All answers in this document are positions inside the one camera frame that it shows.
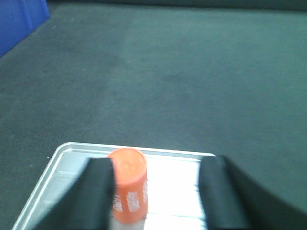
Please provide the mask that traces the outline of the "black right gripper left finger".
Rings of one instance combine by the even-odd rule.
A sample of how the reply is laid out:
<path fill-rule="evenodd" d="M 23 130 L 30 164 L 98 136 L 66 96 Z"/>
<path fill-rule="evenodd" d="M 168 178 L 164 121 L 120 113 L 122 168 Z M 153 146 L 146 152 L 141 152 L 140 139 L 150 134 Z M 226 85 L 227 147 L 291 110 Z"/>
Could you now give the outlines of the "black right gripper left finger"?
<path fill-rule="evenodd" d="M 115 189 L 111 159 L 90 158 L 74 184 L 33 229 L 108 230 Z"/>

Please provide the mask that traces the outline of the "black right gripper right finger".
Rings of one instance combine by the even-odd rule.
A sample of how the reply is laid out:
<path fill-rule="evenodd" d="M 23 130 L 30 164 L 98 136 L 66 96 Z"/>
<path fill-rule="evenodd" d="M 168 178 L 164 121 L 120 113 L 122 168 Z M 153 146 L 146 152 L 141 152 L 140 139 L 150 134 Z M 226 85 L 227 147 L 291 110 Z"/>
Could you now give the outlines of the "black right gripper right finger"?
<path fill-rule="evenodd" d="M 307 214 L 243 173 L 225 156 L 200 161 L 198 191 L 209 230 L 305 230 Z"/>

